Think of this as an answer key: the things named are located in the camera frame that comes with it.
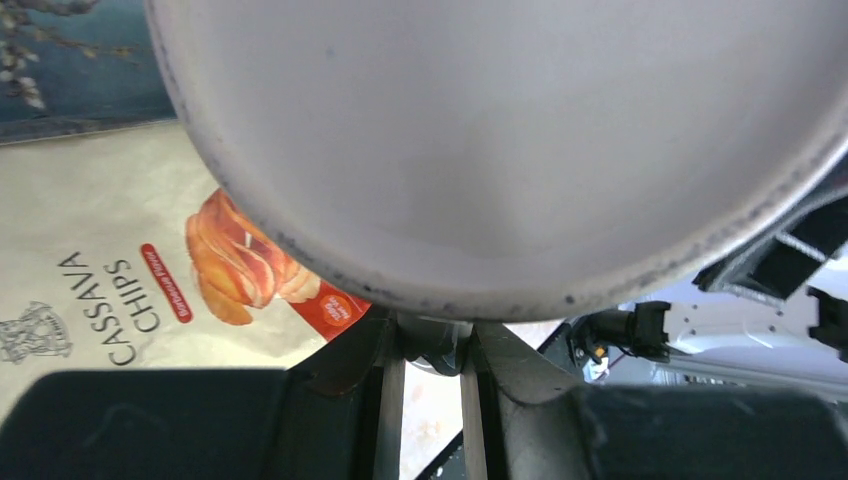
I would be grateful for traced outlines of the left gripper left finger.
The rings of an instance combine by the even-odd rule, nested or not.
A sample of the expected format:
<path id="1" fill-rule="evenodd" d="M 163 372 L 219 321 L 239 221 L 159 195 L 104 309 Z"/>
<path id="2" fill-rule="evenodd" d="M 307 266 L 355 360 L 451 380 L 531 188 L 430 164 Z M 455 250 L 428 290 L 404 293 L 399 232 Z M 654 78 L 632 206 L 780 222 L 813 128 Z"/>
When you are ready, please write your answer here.
<path id="1" fill-rule="evenodd" d="M 395 479 L 404 361 L 378 309 L 283 369 L 66 371 L 1 427 L 5 479 Z"/>

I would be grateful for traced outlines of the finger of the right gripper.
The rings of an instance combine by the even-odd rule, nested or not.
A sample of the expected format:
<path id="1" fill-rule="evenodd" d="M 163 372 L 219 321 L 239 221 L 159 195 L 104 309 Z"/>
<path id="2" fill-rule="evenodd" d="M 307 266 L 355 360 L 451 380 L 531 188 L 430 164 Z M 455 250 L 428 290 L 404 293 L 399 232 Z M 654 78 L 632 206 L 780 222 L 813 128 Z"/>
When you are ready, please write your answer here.
<path id="1" fill-rule="evenodd" d="M 847 159 L 752 240 L 701 270 L 693 284 L 755 302 L 784 302 L 847 243 Z"/>

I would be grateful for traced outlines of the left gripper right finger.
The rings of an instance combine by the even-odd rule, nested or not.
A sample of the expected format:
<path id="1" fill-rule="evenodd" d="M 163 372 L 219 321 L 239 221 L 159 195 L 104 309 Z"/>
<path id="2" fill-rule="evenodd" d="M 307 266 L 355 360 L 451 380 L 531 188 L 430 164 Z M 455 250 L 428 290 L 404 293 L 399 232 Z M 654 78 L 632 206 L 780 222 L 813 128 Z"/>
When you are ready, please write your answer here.
<path id="1" fill-rule="evenodd" d="M 472 479 L 843 479 L 847 422 L 793 389 L 594 385 L 500 324 L 461 376 Z"/>

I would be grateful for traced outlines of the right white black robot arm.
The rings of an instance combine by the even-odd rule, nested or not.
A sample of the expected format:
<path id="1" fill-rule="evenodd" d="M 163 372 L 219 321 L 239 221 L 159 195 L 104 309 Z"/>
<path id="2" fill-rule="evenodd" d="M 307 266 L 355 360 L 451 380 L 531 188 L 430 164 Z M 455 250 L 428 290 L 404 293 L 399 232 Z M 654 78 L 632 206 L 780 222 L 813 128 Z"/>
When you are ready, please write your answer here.
<path id="1" fill-rule="evenodd" d="M 847 165 L 688 283 L 572 320 L 572 361 L 620 381 L 640 358 L 669 383 L 795 387 L 847 399 Z"/>

